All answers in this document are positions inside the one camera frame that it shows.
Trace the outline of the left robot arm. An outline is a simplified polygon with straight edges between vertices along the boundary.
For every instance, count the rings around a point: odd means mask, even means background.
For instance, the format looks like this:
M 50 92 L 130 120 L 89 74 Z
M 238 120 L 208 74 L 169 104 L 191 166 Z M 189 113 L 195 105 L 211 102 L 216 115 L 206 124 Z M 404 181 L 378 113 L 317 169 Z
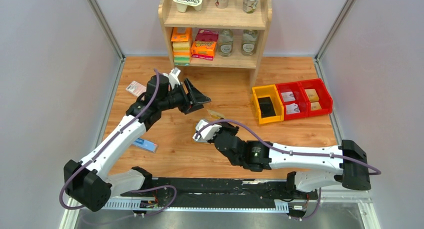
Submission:
M 189 79 L 180 82 L 177 76 L 157 72 L 112 133 L 79 161 L 71 159 L 65 164 L 64 185 L 59 193 L 62 207 L 71 209 L 63 200 L 63 196 L 68 195 L 79 202 L 81 208 L 97 212 L 110 198 L 141 189 L 146 175 L 140 167 L 109 174 L 117 160 L 161 118 L 163 111 L 177 108 L 187 115 L 210 102 Z

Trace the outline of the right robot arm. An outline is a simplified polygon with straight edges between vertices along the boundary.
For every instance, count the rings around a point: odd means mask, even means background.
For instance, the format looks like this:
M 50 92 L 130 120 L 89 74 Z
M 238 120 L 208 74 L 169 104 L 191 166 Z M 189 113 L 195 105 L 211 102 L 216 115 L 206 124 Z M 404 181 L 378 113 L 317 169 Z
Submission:
M 327 147 L 288 146 L 264 141 L 246 125 L 230 119 L 199 121 L 193 139 L 214 144 L 231 165 L 252 172 L 292 168 L 286 177 L 289 191 L 309 193 L 338 184 L 354 191 L 372 188 L 367 154 L 353 140 Z

